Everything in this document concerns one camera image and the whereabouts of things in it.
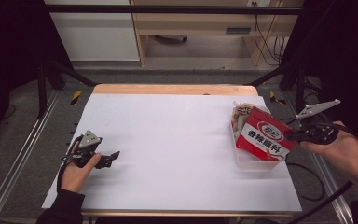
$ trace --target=white tabletop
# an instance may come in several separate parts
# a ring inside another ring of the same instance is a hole
[[[91,130],[111,168],[94,169],[81,193],[84,212],[128,214],[285,214],[301,211],[284,162],[243,171],[229,119],[233,102],[259,96],[93,93],[74,139]],[[52,184],[43,208],[56,197]]]

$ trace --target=person's arm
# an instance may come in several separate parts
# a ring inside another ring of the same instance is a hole
[[[350,133],[339,131],[336,141],[329,145],[316,145],[301,142],[300,145],[321,155],[330,161],[338,170],[346,174],[356,187],[358,193],[358,140]],[[351,204],[354,223],[358,223],[358,201]]]
[[[72,162],[66,165],[62,175],[62,186],[58,190],[57,198],[53,205],[40,215],[36,221],[37,224],[83,223],[81,206],[85,196],[79,194],[79,191],[86,183],[92,168],[94,168],[100,158],[100,153],[95,154],[83,168],[75,166]]]

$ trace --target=metal frame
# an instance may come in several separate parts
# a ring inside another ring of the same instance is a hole
[[[264,77],[255,80],[250,83],[253,86],[259,86],[263,82],[271,79],[280,74],[285,74],[282,82],[280,83],[280,88],[283,90],[288,90],[293,83],[296,81],[297,76],[295,75],[295,70],[301,64],[301,61],[304,57],[304,52],[306,51],[307,45],[309,44],[312,35],[314,34],[315,29],[321,21],[323,21],[326,13],[330,9],[336,0],[333,0],[333,3],[324,11],[324,15],[320,18],[318,23],[310,31],[310,34],[302,42],[299,50],[296,52],[295,57],[292,58],[288,63],[282,64],[279,68],[268,73]],[[183,13],[183,14],[251,14],[251,15],[314,15],[316,13],[322,12],[320,9],[305,9],[302,7],[169,7],[169,6],[100,6],[100,5],[25,5],[21,0],[18,1],[19,7],[24,10],[43,10],[46,12],[54,13]],[[45,61],[46,59],[40,59],[41,66],[38,71],[38,81],[39,81],[39,99],[40,99],[40,113],[39,119],[37,120],[33,130],[31,131],[28,139],[24,143],[21,152],[18,158],[13,163],[10,171],[7,174],[6,179],[0,187],[0,211],[5,204],[7,197],[16,183],[21,170],[26,163],[29,155],[34,148],[34,144],[37,141],[39,134],[41,133],[44,125],[46,124],[48,117],[52,108],[55,106],[56,100],[58,98],[59,92],[55,91],[53,96],[50,98],[49,107],[47,107],[46,102],[46,88],[45,88],[45,75],[43,74],[44,64],[54,66],[61,71],[69,74],[70,76],[82,81],[88,85],[94,85],[92,81],[82,77],[72,69],[69,69],[57,62],[54,61]],[[299,80],[303,80],[303,74],[300,71]],[[56,81],[59,84],[62,84],[61,78],[58,78]],[[301,90],[297,91],[297,94],[300,96],[303,94]],[[315,162],[320,173],[323,175],[325,183],[328,187],[328,192],[331,193],[333,190],[337,189],[334,178],[331,176],[328,168],[325,166],[323,159],[314,158],[312,159]],[[340,218],[342,223],[352,223],[351,214],[349,213],[349,208],[346,205],[345,200],[342,198],[337,200],[333,205],[336,208],[337,215]]]
[[[48,101],[48,108],[44,116],[38,119],[31,130],[30,134],[27,137],[24,145],[21,148],[19,155],[17,156],[16,160],[13,162],[10,170],[5,177],[4,182],[1,184],[0,187],[0,212],[5,205],[5,202],[13,190],[14,185],[16,184],[17,179],[19,178],[22,168],[24,167],[25,163],[28,160],[28,157],[31,155],[31,152],[34,149],[34,145],[36,144],[39,135],[42,133],[42,130],[45,124],[48,121],[48,118],[53,110],[54,106],[57,103],[57,99],[60,95],[59,91],[53,91]]]

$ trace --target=clear plastic box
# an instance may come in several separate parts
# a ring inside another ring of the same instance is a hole
[[[234,132],[231,127],[231,137],[234,142],[234,153],[235,153],[235,161],[237,163],[238,168],[243,171],[267,171],[273,169],[278,163],[284,161],[262,161],[258,159],[256,156],[252,155],[252,153],[236,148]]]

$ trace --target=aluminum rail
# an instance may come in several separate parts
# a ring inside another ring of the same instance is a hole
[[[119,5],[22,5],[25,9],[65,13],[179,13],[179,14],[249,14],[314,15],[319,9],[303,7],[210,7],[210,6],[119,6]]]
[[[53,91],[48,102],[48,110],[46,111],[46,113],[41,119],[38,119],[36,121],[33,129],[28,135],[28,138],[26,139],[24,145],[22,146],[22,149],[19,155],[17,156],[17,159],[14,161],[13,165],[8,171],[7,176],[0,187],[0,212],[3,206],[5,205],[5,202],[10,192],[14,188],[14,185],[16,184],[16,181],[20,176],[22,168],[25,166],[28,157],[31,155],[31,152],[34,149],[34,145],[36,144],[39,135],[42,133],[43,128],[45,127],[48,118],[51,114],[51,111],[53,110],[54,106],[57,103],[59,95],[60,95],[59,91]]]

